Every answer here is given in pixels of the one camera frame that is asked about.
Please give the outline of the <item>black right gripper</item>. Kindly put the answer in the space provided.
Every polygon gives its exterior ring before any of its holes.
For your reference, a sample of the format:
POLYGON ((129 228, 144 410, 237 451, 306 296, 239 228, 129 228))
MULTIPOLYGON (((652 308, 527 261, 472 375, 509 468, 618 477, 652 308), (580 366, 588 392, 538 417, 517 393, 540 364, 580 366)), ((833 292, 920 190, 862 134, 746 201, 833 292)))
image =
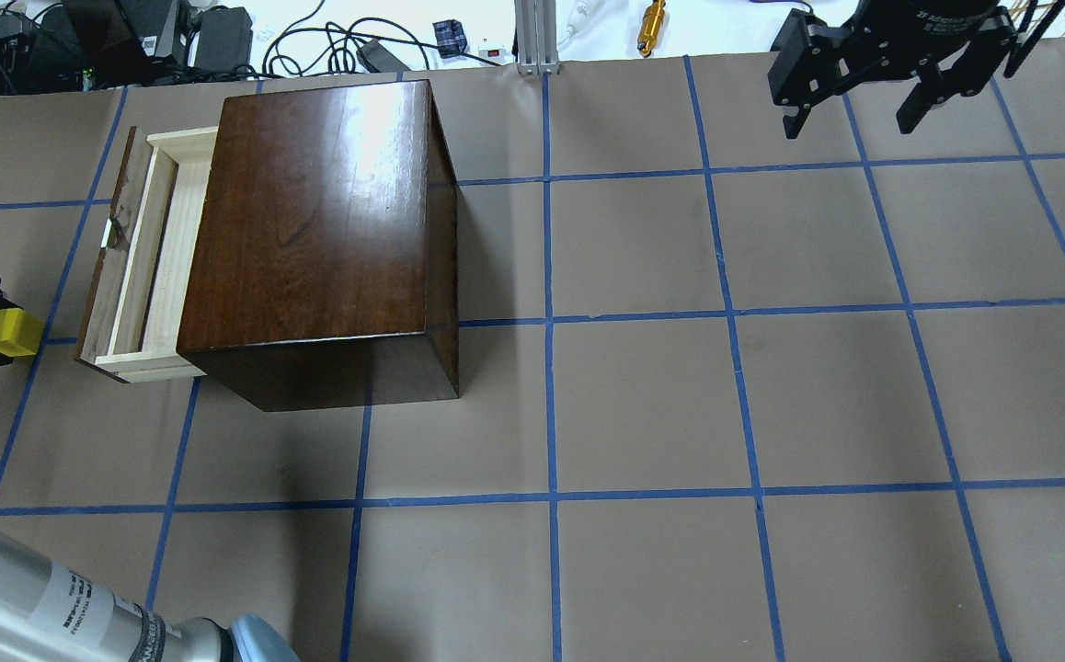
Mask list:
POLYGON ((782 130, 794 140, 819 102, 861 84, 918 79, 899 106, 899 133, 950 97, 973 97, 1025 62, 1025 38, 998 1, 861 1, 843 24, 793 11, 773 39, 767 75, 782 130))

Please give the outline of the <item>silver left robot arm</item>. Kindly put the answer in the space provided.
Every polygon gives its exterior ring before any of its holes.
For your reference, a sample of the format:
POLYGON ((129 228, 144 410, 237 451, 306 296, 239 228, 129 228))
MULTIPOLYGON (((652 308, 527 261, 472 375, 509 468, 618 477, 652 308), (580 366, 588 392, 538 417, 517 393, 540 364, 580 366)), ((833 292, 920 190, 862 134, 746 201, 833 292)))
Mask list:
MULTIPOLYGON (((117 355, 124 338, 125 285, 132 255, 108 247, 97 275, 83 340, 96 363, 117 355)), ((0 289, 0 313, 16 313, 0 289)), ((0 352, 0 365, 12 357, 0 352)), ((91 578, 0 532, 0 661, 301 661, 267 620, 253 613, 229 627, 215 620, 168 624, 91 578)))

